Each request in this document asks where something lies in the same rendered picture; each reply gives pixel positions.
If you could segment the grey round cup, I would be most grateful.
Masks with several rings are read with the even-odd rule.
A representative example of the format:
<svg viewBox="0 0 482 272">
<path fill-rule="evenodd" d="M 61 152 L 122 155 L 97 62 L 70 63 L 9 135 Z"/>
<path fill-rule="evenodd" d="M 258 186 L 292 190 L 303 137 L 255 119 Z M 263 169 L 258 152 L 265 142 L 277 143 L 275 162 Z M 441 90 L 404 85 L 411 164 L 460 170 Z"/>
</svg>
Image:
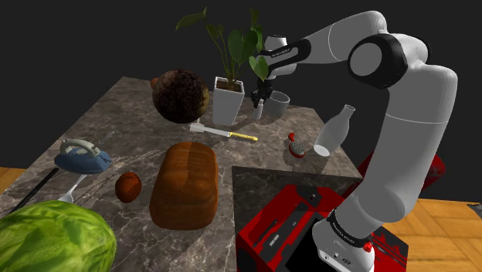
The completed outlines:
<svg viewBox="0 0 482 272">
<path fill-rule="evenodd" d="M 279 117 L 285 113 L 290 104 L 290 97 L 285 93 L 273 90 L 270 97 L 264 102 L 264 110 L 275 117 Z"/>
</svg>

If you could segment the green plant in white pot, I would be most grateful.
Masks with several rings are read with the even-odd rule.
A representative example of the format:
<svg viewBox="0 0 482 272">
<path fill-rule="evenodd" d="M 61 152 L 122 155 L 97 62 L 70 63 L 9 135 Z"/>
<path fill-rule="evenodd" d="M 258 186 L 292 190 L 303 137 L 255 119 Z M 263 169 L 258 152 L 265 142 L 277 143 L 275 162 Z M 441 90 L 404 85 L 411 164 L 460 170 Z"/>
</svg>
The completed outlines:
<svg viewBox="0 0 482 272">
<path fill-rule="evenodd" d="M 202 22 L 209 37 L 215 43 L 221 54 L 224 77 L 216 77 L 213 91 L 212 121 L 217 125 L 231 126 L 236 119 L 243 102 L 245 91 L 243 82 L 239 79 L 242 74 L 240 67 L 248 63 L 258 79 L 265 81 L 268 77 L 268 64 L 263 56 L 255 57 L 263 48 L 263 30 L 258 24 L 259 13 L 255 8 L 250 9 L 250 29 L 241 32 L 232 30 L 227 38 L 223 37 L 222 25 L 207 22 L 207 11 L 187 15 L 176 25 L 179 29 Z"/>
</svg>

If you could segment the white glass bottle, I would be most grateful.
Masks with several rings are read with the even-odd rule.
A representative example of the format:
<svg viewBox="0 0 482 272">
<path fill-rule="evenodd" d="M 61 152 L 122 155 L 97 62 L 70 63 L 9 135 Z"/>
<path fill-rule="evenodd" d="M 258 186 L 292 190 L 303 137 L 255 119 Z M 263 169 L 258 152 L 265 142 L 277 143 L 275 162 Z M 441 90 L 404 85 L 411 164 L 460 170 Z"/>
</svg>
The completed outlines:
<svg viewBox="0 0 482 272">
<path fill-rule="evenodd" d="M 314 142 L 314 151 L 323 157 L 329 157 L 343 143 L 348 135 L 350 118 L 355 108 L 344 105 L 340 113 L 332 117 L 320 130 Z"/>
</svg>

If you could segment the dark brown sphere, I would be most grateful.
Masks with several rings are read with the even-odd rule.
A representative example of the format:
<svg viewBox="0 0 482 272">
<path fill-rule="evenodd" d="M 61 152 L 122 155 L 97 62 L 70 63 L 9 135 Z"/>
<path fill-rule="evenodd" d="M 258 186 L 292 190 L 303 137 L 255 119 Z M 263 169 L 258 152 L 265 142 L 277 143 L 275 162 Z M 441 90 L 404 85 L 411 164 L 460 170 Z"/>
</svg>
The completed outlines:
<svg viewBox="0 0 482 272">
<path fill-rule="evenodd" d="M 182 69 L 163 73 L 152 90 L 158 113 L 176 124 L 199 119 L 209 105 L 209 98 L 209 88 L 204 80 L 196 73 Z"/>
</svg>

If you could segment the brown bread loaf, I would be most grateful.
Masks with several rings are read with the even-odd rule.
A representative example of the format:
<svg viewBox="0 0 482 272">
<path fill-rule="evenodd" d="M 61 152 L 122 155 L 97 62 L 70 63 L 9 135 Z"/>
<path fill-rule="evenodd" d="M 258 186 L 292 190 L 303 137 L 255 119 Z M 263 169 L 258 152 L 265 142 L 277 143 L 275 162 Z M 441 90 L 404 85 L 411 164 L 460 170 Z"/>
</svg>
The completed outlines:
<svg viewBox="0 0 482 272">
<path fill-rule="evenodd" d="M 151 194 L 155 225 L 168 230 L 199 230 L 214 219 L 218 207 L 215 152 L 198 142 L 180 142 L 165 154 Z"/>
</svg>

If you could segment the red and black robot stand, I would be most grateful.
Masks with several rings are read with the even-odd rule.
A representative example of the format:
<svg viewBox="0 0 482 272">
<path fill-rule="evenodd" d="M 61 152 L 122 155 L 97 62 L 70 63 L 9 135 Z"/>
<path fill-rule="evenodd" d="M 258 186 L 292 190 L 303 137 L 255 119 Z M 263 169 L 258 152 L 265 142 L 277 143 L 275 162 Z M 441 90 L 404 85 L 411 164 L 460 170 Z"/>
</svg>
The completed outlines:
<svg viewBox="0 0 482 272">
<path fill-rule="evenodd" d="M 237 272 L 338 272 L 351 261 L 319 256 L 315 223 L 329 217 L 359 178 L 233 167 Z"/>
</svg>

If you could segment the blue clothes iron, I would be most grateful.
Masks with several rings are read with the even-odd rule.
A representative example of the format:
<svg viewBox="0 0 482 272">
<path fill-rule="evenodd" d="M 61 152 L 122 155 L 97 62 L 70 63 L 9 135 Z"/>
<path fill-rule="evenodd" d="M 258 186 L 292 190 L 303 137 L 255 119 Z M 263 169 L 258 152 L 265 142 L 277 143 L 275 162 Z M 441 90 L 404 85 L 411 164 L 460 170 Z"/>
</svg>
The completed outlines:
<svg viewBox="0 0 482 272">
<path fill-rule="evenodd" d="M 81 140 L 62 140 L 59 154 L 54 164 L 68 172 L 82 175 L 97 174 L 106 171 L 111 165 L 111 158 L 95 144 Z"/>
</svg>

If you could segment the white spoon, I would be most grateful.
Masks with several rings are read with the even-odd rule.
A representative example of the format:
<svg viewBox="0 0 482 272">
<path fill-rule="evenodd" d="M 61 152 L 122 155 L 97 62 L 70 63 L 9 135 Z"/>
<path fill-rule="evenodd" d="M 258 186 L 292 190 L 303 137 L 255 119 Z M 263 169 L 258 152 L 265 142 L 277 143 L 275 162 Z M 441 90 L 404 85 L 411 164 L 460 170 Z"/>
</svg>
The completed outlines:
<svg viewBox="0 0 482 272">
<path fill-rule="evenodd" d="M 81 175 L 74 185 L 63 195 L 59 198 L 59 201 L 62 202 L 68 202 L 68 203 L 73 203 L 73 191 L 76 189 L 76 187 L 86 178 L 87 175 Z"/>
</svg>

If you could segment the black stick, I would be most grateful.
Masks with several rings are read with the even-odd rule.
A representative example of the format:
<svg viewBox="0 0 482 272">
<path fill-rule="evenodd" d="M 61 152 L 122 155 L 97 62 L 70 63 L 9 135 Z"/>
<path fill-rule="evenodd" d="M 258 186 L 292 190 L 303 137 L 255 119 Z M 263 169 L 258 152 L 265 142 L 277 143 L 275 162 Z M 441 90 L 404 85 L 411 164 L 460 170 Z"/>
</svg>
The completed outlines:
<svg viewBox="0 0 482 272">
<path fill-rule="evenodd" d="M 43 186 L 56 175 L 58 171 L 59 168 L 52 169 L 49 174 L 43 178 L 8 214 L 11 214 L 24 207 L 43 188 Z"/>
</svg>

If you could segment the green lettuce head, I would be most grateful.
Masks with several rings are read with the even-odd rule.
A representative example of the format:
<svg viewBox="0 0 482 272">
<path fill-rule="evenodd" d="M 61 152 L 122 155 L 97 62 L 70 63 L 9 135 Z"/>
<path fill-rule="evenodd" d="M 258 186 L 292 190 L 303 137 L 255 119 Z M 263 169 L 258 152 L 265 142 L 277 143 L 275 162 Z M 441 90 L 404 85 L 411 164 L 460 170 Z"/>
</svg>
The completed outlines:
<svg viewBox="0 0 482 272">
<path fill-rule="evenodd" d="M 49 200 L 0 219 L 0 272 L 109 272 L 114 231 L 98 213 Z"/>
</svg>

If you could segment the yellow handled knife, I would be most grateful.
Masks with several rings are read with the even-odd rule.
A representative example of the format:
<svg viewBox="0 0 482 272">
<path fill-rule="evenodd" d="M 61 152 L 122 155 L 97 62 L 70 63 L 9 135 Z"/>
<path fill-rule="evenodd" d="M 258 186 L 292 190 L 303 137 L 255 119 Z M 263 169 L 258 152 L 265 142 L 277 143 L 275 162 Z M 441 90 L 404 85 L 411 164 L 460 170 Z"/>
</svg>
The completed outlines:
<svg viewBox="0 0 482 272">
<path fill-rule="evenodd" d="M 208 132 L 211 134 L 217 134 L 223 137 L 231 138 L 231 137 L 237 137 L 237 138 L 244 138 L 248 139 L 251 141 L 258 141 L 257 137 L 246 135 L 246 134 L 240 134 L 236 132 L 230 132 L 230 131 L 222 131 L 219 129 L 211 128 L 211 127 L 206 127 L 200 123 L 193 123 L 189 125 L 190 131 L 194 132 Z"/>
</svg>

